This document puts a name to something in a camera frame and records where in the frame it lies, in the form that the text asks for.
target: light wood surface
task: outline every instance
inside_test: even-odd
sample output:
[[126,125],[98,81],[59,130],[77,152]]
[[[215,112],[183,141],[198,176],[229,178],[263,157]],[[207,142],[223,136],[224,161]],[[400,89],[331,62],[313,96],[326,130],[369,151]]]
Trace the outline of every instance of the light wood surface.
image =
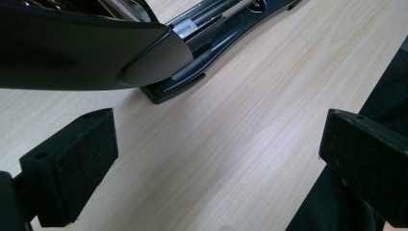
[[[198,1],[148,2],[166,22]],[[324,167],[328,109],[357,113],[407,34],[406,0],[311,0],[162,105],[140,90],[0,90],[0,169],[16,176],[27,151],[113,107],[119,158],[66,230],[284,230]]]

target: stapler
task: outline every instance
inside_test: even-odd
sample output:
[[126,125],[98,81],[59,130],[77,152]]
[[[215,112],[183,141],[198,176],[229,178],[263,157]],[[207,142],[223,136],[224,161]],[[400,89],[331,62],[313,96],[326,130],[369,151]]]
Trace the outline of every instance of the stapler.
[[168,23],[143,0],[0,1],[0,88],[141,88],[162,103],[241,36],[302,0],[204,0]]

